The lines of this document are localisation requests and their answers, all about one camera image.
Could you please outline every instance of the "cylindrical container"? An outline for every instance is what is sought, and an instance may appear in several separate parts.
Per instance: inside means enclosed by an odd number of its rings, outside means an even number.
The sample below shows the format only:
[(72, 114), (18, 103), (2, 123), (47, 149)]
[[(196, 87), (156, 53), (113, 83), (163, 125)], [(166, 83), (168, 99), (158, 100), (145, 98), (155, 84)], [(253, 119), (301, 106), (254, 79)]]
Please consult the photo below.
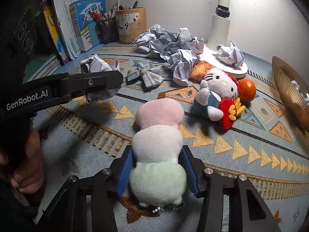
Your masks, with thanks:
[(211, 22), (211, 33), (207, 43), (208, 49), (215, 51), (217, 45), (226, 45), (229, 34), (230, 22), (230, 19), (213, 15), (213, 20)]
[(115, 16), (120, 42), (131, 44), (147, 31), (145, 8), (116, 10)]

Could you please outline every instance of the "rug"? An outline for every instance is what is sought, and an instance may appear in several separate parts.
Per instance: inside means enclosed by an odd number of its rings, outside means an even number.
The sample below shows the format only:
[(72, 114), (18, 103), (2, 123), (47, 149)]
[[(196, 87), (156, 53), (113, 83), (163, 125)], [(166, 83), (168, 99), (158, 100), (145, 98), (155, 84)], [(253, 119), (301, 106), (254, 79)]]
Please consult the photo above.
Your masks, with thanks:
[[(185, 110), (180, 131), (192, 154), (221, 175), (245, 174), (276, 216), (281, 231), (299, 229), (309, 207), (308, 137), (281, 102), (270, 63), (245, 54), (247, 77), (256, 85), (256, 97), (232, 128), (223, 131), (192, 110), (199, 84), (179, 87), (164, 81), (149, 90), (140, 79), (126, 81), (137, 61), (166, 64), (155, 53), (143, 54), (134, 45), (112, 43), (95, 53), (90, 50), (91, 54), (109, 64), (118, 58), (124, 83), (116, 96), (94, 107), (79, 97), (40, 111), (35, 118), (35, 127), (48, 129), (48, 139), (41, 141), (47, 188), (36, 221), (70, 175), (92, 176), (122, 155), (138, 131), (134, 116), (140, 105), (167, 97), (179, 101)], [(78, 66), (71, 71), (79, 72)], [(202, 199), (189, 191), (183, 199), (186, 206), (182, 210), (152, 214), (126, 192), (114, 205), (118, 231), (196, 231)], [(228, 231), (228, 212), (228, 197), (224, 197), (222, 231)]]

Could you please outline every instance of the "human hand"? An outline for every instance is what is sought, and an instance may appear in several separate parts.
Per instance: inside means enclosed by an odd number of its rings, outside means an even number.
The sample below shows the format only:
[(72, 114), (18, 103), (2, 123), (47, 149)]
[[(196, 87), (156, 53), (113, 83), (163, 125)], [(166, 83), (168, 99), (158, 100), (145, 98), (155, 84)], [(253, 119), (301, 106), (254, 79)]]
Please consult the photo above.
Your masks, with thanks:
[[(27, 158), (15, 169), (10, 182), (22, 193), (35, 193), (44, 182), (44, 170), (41, 158), (40, 138), (36, 129), (32, 128), (25, 145)], [(0, 165), (9, 162), (7, 154), (0, 150)]]

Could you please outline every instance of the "mandarin orange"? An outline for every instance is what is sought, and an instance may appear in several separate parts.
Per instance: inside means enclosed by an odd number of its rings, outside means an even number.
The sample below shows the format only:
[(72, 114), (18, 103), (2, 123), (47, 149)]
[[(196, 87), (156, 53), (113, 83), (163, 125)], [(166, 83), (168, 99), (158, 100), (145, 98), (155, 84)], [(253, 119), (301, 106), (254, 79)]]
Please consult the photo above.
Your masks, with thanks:
[(242, 80), (239, 81), (239, 87), (241, 90), (240, 99), (243, 102), (250, 102), (254, 100), (256, 94), (256, 88), (252, 80), (243, 78)]

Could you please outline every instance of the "pink green white plush toy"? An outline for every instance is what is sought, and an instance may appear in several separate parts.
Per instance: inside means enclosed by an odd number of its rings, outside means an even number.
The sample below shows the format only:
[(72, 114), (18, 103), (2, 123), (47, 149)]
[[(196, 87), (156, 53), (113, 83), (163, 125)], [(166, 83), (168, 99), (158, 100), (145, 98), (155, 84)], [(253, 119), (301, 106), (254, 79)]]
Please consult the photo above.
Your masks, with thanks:
[(178, 205), (186, 190), (187, 177), (178, 164), (183, 138), (178, 130), (184, 111), (175, 100), (164, 98), (143, 104), (135, 115), (141, 130), (132, 139), (137, 160), (130, 186), (140, 205)]

